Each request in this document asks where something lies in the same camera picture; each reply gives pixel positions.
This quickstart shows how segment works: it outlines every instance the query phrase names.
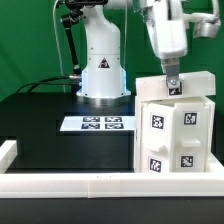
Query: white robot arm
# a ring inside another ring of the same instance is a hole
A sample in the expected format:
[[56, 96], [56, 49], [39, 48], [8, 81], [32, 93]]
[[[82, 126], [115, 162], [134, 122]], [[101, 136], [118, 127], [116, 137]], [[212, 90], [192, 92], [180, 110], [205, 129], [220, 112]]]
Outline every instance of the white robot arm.
[[206, 13], [184, 14], [181, 0], [133, 0], [136, 12], [146, 23], [152, 48], [161, 59], [167, 86], [178, 88], [179, 58], [187, 54], [186, 25], [195, 23], [194, 37], [214, 38], [219, 30], [219, 5], [212, 0], [213, 15]]

